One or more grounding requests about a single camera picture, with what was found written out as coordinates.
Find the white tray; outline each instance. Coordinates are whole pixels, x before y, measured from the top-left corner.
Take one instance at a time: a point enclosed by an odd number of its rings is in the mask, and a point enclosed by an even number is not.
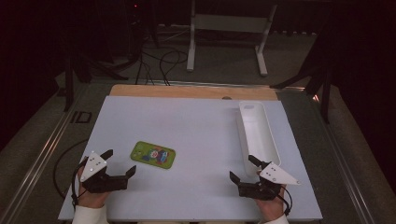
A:
[[[261,169],[248,160],[248,155],[280,165],[264,105],[261,102],[243,101],[239,103],[239,109],[236,121],[247,175],[256,176],[257,170]]]

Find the gray carpet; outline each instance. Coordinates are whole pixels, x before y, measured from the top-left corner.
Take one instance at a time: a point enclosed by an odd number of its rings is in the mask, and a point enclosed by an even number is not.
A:
[[[294,76],[311,48],[315,37],[306,35],[271,35],[264,49],[264,57],[269,71],[268,77],[260,77],[254,55],[253,45],[249,40],[235,44],[200,40],[197,46],[195,70],[186,71],[186,64],[181,63],[167,75],[171,84],[178,82],[200,82],[219,84],[244,85],[272,85]],[[186,36],[162,42],[162,47],[168,46],[186,51],[188,48]],[[152,43],[147,43],[144,51],[147,54],[161,58],[168,49],[152,49]],[[176,54],[166,58],[176,61]],[[162,83],[159,60],[148,55],[143,61],[147,64],[149,75]],[[94,79],[91,84],[78,84],[76,90],[80,96],[69,114],[63,112],[64,98],[53,96],[29,120],[0,154],[0,214],[4,214],[7,206],[16,193],[24,175],[32,166],[42,148],[49,148],[50,156],[44,166],[35,187],[27,192],[28,199],[22,202],[15,223],[57,223],[57,216],[63,203],[52,183],[52,172],[55,162],[62,153],[74,144],[88,139],[94,122],[99,114],[101,105],[111,87],[115,83],[134,83],[138,70],[138,63],[120,72],[129,77],[127,81],[116,81],[103,74],[93,71]],[[146,82],[146,70],[139,79]],[[59,83],[64,84],[64,76],[58,77]],[[306,80],[295,86],[303,87]],[[392,211],[396,208],[394,194],[387,186],[384,176],[378,172],[377,164],[370,154],[364,138],[353,118],[347,111],[336,88],[332,89],[331,108],[329,110],[330,125],[324,124],[318,116],[318,109],[311,99],[300,91],[282,91],[278,94],[288,114],[290,126],[301,150],[304,164],[314,186],[314,191],[323,214],[320,223],[361,223],[359,209],[351,201],[350,189],[345,185],[342,173],[344,170],[337,165],[336,155],[333,153],[332,141],[329,133],[333,134],[337,146],[343,150],[350,170],[355,177],[360,190],[370,210],[375,223],[395,223],[396,217]],[[92,113],[88,123],[70,122],[74,113]],[[67,125],[61,131],[62,137],[55,146],[48,147],[46,143],[59,120],[66,119]],[[73,147],[64,155],[59,163],[56,180],[61,190],[67,189],[71,174],[78,160],[82,156],[86,142]]]

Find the person's left hand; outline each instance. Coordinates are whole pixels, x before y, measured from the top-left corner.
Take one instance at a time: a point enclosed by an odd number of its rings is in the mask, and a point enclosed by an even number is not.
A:
[[[81,178],[82,172],[84,171],[84,166],[78,169],[78,180]],[[110,192],[105,193],[89,193],[82,183],[79,181],[78,187],[78,205],[89,208],[101,208],[105,205],[105,200]]]

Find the white sleeve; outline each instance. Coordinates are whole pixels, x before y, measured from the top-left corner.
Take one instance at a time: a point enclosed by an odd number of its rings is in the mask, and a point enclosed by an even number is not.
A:
[[[106,205],[101,208],[76,206],[73,224],[108,224]]]
[[[259,222],[260,224],[289,224],[288,219],[286,218],[285,215],[283,215],[282,217],[279,217],[278,219],[275,219],[273,221],[269,221],[269,222],[265,222],[265,221],[261,221]]]

